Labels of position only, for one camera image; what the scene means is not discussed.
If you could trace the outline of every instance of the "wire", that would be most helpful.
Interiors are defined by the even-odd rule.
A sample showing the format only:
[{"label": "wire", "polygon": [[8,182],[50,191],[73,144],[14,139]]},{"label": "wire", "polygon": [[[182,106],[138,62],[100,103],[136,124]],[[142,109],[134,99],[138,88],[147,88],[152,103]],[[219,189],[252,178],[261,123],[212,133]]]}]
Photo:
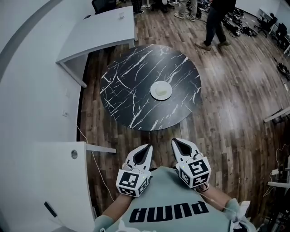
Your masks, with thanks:
[{"label": "wire", "polygon": [[[270,172],[269,177],[270,177],[270,179],[271,179],[271,182],[273,182],[273,181],[272,181],[272,177],[271,177],[271,173],[272,173],[272,172]],[[267,189],[267,191],[264,193],[263,197],[266,196],[266,195],[268,195],[268,194],[271,192],[272,189],[270,190],[270,192],[268,192],[270,188],[271,188],[271,186],[269,186],[269,188]]]},{"label": "wire", "polygon": [[278,162],[278,159],[277,159],[277,153],[278,153],[278,150],[282,151],[282,150],[283,150],[283,148],[284,148],[285,146],[289,147],[289,145],[287,145],[287,144],[284,144],[284,145],[283,145],[283,147],[282,147],[282,149],[279,149],[279,148],[278,148],[278,149],[276,150],[276,161],[277,161],[277,164],[278,164],[278,167],[277,167],[277,169],[278,169],[278,172],[279,172],[279,162]]},{"label": "wire", "polygon": [[211,198],[207,197],[206,195],[204,195],[204,194],[202,194],[202,193],[200,193],[200,192],[197,192],[197,193],[199,193],[200,195],[202,195],[202,196],[204,196],[205,198],[209,199],[211,202],[214,202],[214,203],[216,203],[216,204],[217,204],[219,207],[222,207],[222,208],[224,208],[224,209],[227,209],[227,210],[229,210],[229,211],[232,211],[234,214],[236,214],[236,215],[237,215],[237,212],[235,212],[235,211],[231,210],[230,208],[227,208],[227,207],[224,207],[224,206],[220,205],[220,204],[219,204],[219,203],[217,203],[215,200],[213,200],[213,199],[211,199]]},{"label": "wire", "polygon": [[[82,134],[82,136],[83,136],[83,137],[86,139],[86,141],[87,141],[86,136],[81,132],[80,128],[78,128],[78,130],[80,131],[80,133]],[[100,175],[101,175],[101,179],[102,179],[102,181],[103,181],[105,187],[108,189],[108,192],[109,192],[109,194],[110,194],[111,199],[112,199],[113,201],[115,201],[115,200],[113,199],[112,195],[111,195],[111,192],[110,192],[108,186],[106,185],[106,183],[105,183],[105,181],[104,181],[104,178],[103,178],[103,176],[102,176],[102,174],[101,174],[101,171],[100,171],[99,166],[98,166],[98,164],[97,164],[97,161],[96,161],[96,159],[95,159],[95,155],[94,155],[93,151],[91,151],[91,152],[92,152],[92,156],[93,156],[93,158],[94,158],[94,161],[95,161],[95,163],[96,163],[96,166],[97,166],[97,168],[98,168],[98,170],[99,170],[99,173],[100,173]]]},{"label": "wire", "polygon": [[275,188],[275,187],[271,188],[271,190],[270,190],[267,194],[264,194],[263,197],[265,197],[265,196],[267,196],[268,194],[270,194],[270,192],[271,192],[274,188]]},{"label": "wire", "polygon": [[[278,159],[277,159],[278,150],[282,151],[283,148],[284,148],[285,146],[289,147],[289,145],[284,144],[283,147],[282,147],[282,149],[278,148],[278,149],[276,150],[276,162],[277,162],[277,165],[278,165],[278,167],[277,167],[277,169],[278,169],[278,173],[279,173],[279,162],[278,162]],[[270,179],[271,179],[271,182],[273,182],[272,177],[271,177],[271,174],[272,174],[272,172],[270,172],[269,177],[270,177]],[[264,193],[263,197],[264,197],[264,196],[267,196],[267,195],[272,191],[272,189],[274,189],[275,187],[271,188],[271,190],[269,191],[270,188],[271,188],[271,186],[270,186],[270,187],[267,189],[267,191]]]}]

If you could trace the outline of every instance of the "wooden floor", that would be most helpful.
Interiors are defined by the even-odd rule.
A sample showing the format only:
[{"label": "wooden floor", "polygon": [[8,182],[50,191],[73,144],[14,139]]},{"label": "wooden floor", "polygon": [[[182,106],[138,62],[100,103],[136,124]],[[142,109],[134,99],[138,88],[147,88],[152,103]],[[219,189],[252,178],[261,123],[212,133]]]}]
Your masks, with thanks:
[{"label": "wooden floor", "polygon": [[[246,15],[249,25],[254,17]],[[275,57],[290,67],[282,50],[270,39],[241,35],[233,38],[226,31],[231,46],[217,48],[217,38],[210,52],[195,47],[205,38],[206,24],[173,17],[173,11],[147,11],[136,17],[139,41],[136,45],[162,44],[186,54],[196,65],[202,83],[203,105],[199,111],[176,126],[158,132],[141,132],[117,124],[105,111],[99,94],[100,77],[128,46],[107,48],[91,54],[85,82],[81,113],[81,130],[89,143],[113,147],[116,155],[95,154],[104,180],[113,198],[118,169],[127,154],[142,144],[154,146],[156,164],[171,166],[173,137],[197,144],[212,167],[210,183],[238,201],[250,200],[248,217],[256,226],[266,214],[262,195],[267,190],[269,173],[277,168],[276,149],[286,141],[286,123],[273,126],[263,119],[290,106],[276,69]],[[278,153],[285,158],[285,153]],[[93,206],[103,212],[112,200],[104,186],[92,157],[88,155],[88,178]]]}]

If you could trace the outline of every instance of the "person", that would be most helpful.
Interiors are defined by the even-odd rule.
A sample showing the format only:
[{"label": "person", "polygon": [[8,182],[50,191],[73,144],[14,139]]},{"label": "person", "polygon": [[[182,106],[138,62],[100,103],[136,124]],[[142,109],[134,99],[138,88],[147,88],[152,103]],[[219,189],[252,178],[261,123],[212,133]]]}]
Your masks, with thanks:
[{"label": "person", "polygon": [[141,10],[142,7],[142,0],[131,0],[132,1],[132,6],[133,6],[133,12],[136,15],[140,15],[144,13],[143,10]]},{"label": "person", "polygon": [[207,19],[207,35],[203,42],[196,42],[195,45],[199,48],[210,51],[211,43],[215,33],[219,40],[219,47],[229,46],[225,33],[222,29],[222,19],[228,12],[234,10],[236,0],[211,0],[211,7]]},{"label": "person", "polygon": [[179,2],[179,11],[178,13],[175,13],[174,16],[180,19],[184,19],[186,17],[187,19],[191,21],[195,21],[196,12],[198,10],[198,0],[191,0],[191,12],[190,14],[185,15],[185,8],[188,0],[180,0]]},{"label": "person", "polygon": [[[119,195],[95,220],[94,232],[229,232],[237,200],[210,184],[193,190],[176,172],[161,166],[138,198]],[[245,216],[237,227],[232,231],[256,231]]]}]

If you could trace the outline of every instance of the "round table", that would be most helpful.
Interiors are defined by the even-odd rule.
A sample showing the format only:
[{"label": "round table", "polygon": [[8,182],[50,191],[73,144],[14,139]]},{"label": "round table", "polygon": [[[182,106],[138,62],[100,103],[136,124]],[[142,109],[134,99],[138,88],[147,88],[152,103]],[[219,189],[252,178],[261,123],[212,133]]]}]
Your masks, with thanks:
[{"label": "round table", "polygon": [[[156,81],[172,87],[167,100],[150,93]],[[201,104],[200,77],[180,51],[163,45],[131,48],[107,67],[101,77],[101,101],[119,123],[141,131],[165,129],[181,122]]]}]

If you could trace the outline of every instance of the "office chair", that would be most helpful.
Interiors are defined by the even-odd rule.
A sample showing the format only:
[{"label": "office chair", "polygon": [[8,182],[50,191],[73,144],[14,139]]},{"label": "office chair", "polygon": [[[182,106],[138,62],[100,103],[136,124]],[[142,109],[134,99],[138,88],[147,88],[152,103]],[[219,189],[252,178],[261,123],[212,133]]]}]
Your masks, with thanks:
[{"label": "office chair", "polygon": [[96,15],[116,8],[116,0],[92,0]]},{"label": "office chair", "polygon": [[272,36],[274,40],[277,41],[280,48],[286,48],[286,38],[287,35],[287,27],[284,24],[279,24],[278,29],[275,32],[275,36]]},{"label": "office chair", "polygon": [[258,22],[260,23],[260,26],[254,26],[257,27],[259,30],[258,32],[263,32],[265,34],[265,37],[267,38],[268,33],[271,30],[271,27],[277,22],[277,18],[271,13],[270,14],[272,19],[269,21],[268,19],[265,19],[262,15],[262,19],[258,19]]}]

